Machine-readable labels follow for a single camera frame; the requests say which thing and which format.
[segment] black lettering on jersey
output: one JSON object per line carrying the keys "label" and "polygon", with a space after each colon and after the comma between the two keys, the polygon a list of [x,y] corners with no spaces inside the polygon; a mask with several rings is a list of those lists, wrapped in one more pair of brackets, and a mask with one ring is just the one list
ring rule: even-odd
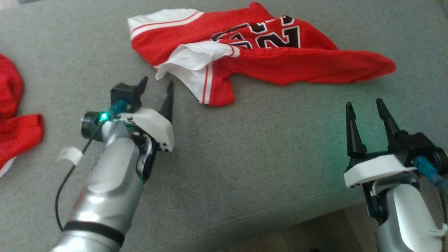
{"label": "black lettering on jersey", "polygon": [[283,38],[277,33],[271,32],[266,35],[258,36],[255,40],[261,48],[271,48],[267,42],[271,42],[275,47],[295,47],[300,48],[299,26],[282,29]]}
{"label": "black lettering on jersey", "polygon": [[246,49],[252,49],[252,44],[249,41],[238,41],[238,42],[232,42],[229,43],[229,45],[234,45],[234,46],[238,46],[238,47],[244,47]]}
{"label": "black lettering on jersey", "polygon": [[243,35],[241,35],[241,33],[237,33],[235,35],[233,35],[232,37],[230,37],[230,39],[239,39],[239,40],[244,40]]}
{"label": "black lettering on jersey", "polygon": [[281,26],[288,26],[288,25],[292,25],[293,23],[294,23],[294,18],[292,18],[292,17],[283,16],[281,18]]}
{"label": "black lettering on jersey", "polygon": [[249,26],[249,23],[242,23],[242,24],[237,25],[237,26],[232,26],[232,27],[228,28],[228,29],[225,30],[225,31],[222,31],[222,32],[218,32],[218,33],[213,34],[213,35],[211,36],[211,39],[214,40],[214,41],[216,41],[216,40],[219,39],[220,37],[224,36],[226,33],[228,33],[228,32],[232,32],[232,31],[236,31],[236,30],[241,29],[241,28],[244,28],[244,27],[246,27],[246,26]]}
{"label": "black lettering on jersey", "polygon": [[252,33],[262,34],[267,31],[265,23],[256,23],[249,26],[249,29]]}

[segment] green led light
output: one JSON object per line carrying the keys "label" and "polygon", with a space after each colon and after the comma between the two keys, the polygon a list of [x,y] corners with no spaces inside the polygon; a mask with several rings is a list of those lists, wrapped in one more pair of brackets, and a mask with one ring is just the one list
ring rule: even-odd
{"label": "green led light", "polygon": [[109,120],[109,119],[110,119],[110,115],[109,115],[109,113],[107,113],[107,112],[103,112],[103,113],[100,115],[100,117],[99,117],[99,120],[100,120],[101,122],[107,121],[107,120]]}

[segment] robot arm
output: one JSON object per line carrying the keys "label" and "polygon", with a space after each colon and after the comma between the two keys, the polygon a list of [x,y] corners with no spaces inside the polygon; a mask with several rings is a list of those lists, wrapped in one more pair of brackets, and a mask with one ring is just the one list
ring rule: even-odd
{"label": "robot arm", "polygon": [[[438,252],[447,226],[438,230],[418,191],[416,166],[427,166],[441,175],[448,172],[448,158],[423,133],[400,130],[381,99],[376,101],[384,122],[388,150],[367,153],[362,144],[352,104],[346,106],[347,155],[350,163],[344,178],[347,187],[362,186],[369,215],[380,226],[375,231],[378,250]],[[428,177],[441,186],[441,177]]]}
{"label": "robot arm", "polygon": [[52,252],[112,252],[123,245],[157,150],[174,147],[173,86],[158,113],[141,108],[146,80],[138,86],[118,84],[108,111],[88,112],[82,119],[82,135],[106,146]]}

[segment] gray couch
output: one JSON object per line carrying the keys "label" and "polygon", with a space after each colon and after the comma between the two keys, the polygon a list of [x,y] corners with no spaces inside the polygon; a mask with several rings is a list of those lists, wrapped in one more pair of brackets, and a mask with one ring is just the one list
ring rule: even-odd
{"label": "gray couch", "polygon": [[[130,47],[126,19],[172,8],[237,9],[248,0],[46,0],[0,12],[0,53],[26,85],[19,113],[43,114],[46,130],[0,179],[0,251],[55,243],[53,201],[70,167],[56,162],[58,152],[84,145],[79,120],[107,107],[113,85],[145,75],[142,101],[155,109],[174,79],[176,147],[157,156],[124,251],[210,251],[363,201],[343,178],[347,101],[371,151],[386,146],[377,97],[400,126],[448,149],[448,21],[439,2],[260,0],[274,16],[311,23],[340,49],[391,58],[397,71],[364,83],[285,87],[235,75],[237,101],[223,108],[198,104],[172,76],[155,81]],[[102,146],[92,144],[67,183],[63,222]]]}

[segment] black cable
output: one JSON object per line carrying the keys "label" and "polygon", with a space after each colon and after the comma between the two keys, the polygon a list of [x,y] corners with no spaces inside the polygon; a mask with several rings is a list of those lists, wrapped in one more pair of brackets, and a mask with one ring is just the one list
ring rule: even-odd
{"label": "black cable", "polygon": [[[445,204],[445,196],[444,191],[442,189],[442,184],[439,184],[437,186],[437,189],[439,191],[439,197],[440,197],[440,203],[442,204],[442,213],[444,215],[444,223],[447,223],[447,208]],[[445,235],[442,236],[442,252],[445,252]]]}
{"label": "black cable", "polygon": [[[103,123],[100,124],[100,126],[94,131],[94,133],[92,134],[92,136],[89,138],[89,140],[87,141],[86,145],[84,146],[84,148],[82,149],[81,153],[84,155],[84,153],[86,153],[87,148],[90,146],[90,144],[92,143],[93,137],[98,133],[98,131],[103,127]],[[59,189],[57,190],[56,193],[56,198],[55,198],[55,215],[56,215],[56,222],[57,225],[59,226],[60,231],[64,231],[64,228],[62,227],[62,224],[60,222],[59,219],[59,196],[60,193],[62,192],[62,189],[64,188],[65,183],[67,183],[67,180],[69,179],[70,175],[73,173],[73,171],[75,170],[76,165],[73,165],[72,168],[70,168],[70,171],[67,173],[67,175],[65,176],[64,180],[62,181],[62,183],[59,186]]]}

